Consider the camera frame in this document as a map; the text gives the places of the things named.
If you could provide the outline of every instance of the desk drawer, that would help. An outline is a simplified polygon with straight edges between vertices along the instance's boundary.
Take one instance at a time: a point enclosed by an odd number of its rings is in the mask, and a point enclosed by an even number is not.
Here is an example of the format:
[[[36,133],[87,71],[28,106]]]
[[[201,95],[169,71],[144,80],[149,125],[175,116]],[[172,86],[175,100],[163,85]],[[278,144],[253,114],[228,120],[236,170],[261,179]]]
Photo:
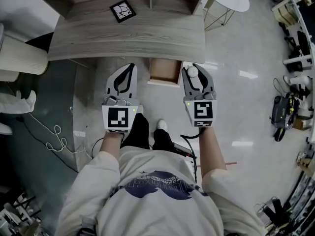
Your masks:
[[[148,84],[179,88],[182,61],[172,59],[150,59]]]

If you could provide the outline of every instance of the wooden desk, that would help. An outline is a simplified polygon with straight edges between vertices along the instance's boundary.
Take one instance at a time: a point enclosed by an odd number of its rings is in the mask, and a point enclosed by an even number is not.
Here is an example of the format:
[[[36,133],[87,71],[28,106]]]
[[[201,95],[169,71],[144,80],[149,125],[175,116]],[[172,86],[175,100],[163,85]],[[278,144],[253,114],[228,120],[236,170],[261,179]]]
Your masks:
[[[205,61],[202,7],[194,15],[186,0],[128,0],[136,16],[118,23],[110,6],[122,0],[76,3],[59,19],[49,60],[145,57]]]

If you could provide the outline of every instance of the white cable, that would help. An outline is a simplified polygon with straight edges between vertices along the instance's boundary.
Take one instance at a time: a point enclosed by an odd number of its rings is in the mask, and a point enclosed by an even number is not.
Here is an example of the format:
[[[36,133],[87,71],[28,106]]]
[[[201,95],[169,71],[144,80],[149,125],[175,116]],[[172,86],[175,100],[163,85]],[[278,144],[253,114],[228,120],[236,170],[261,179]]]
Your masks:
[[[61,131],[62,131],[59,125],[55,125],[55,127],[54,127],[54,132],[53,132],[53,131],[51,131],[48,127],[46,127],[43,123],[41,123],[38,119],[36,119],[31,113],[29,113],[29,115],[30,115],[34,120],[36,120],[40,125],[42,125],[44,128],[46,128],[50,133],[52,133],[53,135],[57,136],[58,141],[60,142],[60,144],[61,144],[61,146],[62,146],[61,149],[59,149],[59,150],[58,150],[58,149],[54,149],[54,147],[51,145],[51,143],[47,142],[47,143],[46,143],[46,147],[47,147],[48,150],[52,150],[52,151],[54,151],[54,152],[61,152],[61,151],[63,151],[63,149],[65,148],[65,149],[67,149],[71,154],[76,154],[76,153],[84,152],[90,159],[92,159],[91,156],[86,152],[85,148],[84,148],[83,150],[75,151],[75,152],[73,152],[73,151],[71,151],[71,150],[68,149],[66,138],[65,138],[65,137],[62,137],[62,138],[60,139],[59,136],[58,136],[59,134],[61,134]]]

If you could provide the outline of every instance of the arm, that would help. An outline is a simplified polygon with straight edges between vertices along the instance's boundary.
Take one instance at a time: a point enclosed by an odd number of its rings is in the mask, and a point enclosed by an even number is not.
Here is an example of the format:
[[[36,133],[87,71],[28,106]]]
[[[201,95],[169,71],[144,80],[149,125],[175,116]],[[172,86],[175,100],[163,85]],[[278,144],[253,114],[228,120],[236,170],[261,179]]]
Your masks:
[[[220,211],[224,235],[262,236],[264,227],[253,211],[251,197],[226,170],[213,128],[199,137],[202,188]]]
[[[82,219],[94,219],[120,181],[121,134],[107,133],[100,153],[78,174],[59,215],[56,236],[75,236]]]
[[[212,127],[206,128],[199,136],[201,175],[204,177],[215,169],[226,170],[225,162]]]
[[[122,135],[120,133],[105,133],[102,146],[99,150],[100,153],[106,151],[118,160],[121,140]]]

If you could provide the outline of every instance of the white sneaker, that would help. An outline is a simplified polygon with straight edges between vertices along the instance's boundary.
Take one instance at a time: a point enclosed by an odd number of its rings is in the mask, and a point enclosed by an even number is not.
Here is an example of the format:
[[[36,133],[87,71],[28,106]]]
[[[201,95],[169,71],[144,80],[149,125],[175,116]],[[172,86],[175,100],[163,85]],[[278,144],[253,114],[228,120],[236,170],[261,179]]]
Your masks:
[[[0,123],[0,135],[12,135],[12,129],[3,123]]]
[[[167,124],[166,121],[164,121],[163,119],[159,120],[157,122],[157,129],[163,129],[167,132]]]
[[[30,112],[34,111],[34,106],[35,106],[35,102],[36,102],[36,93],[32,90],[28,99],[26,99],[26,102],[29,104],[31,110]]]
[[[284,76],[284,77],[283,77],[283,80],[284,80],[284,82],[285,82],[288,86],[290,86],[290,85],[291,85],[291,83],[290,83],[290,79],[289,79],[289,77],[288,77],[288,76]]]
[[[143,113],[144,113],[144,108],[143,108],[143,105],[140,104],[137,110],[137,114],[143,114]]]

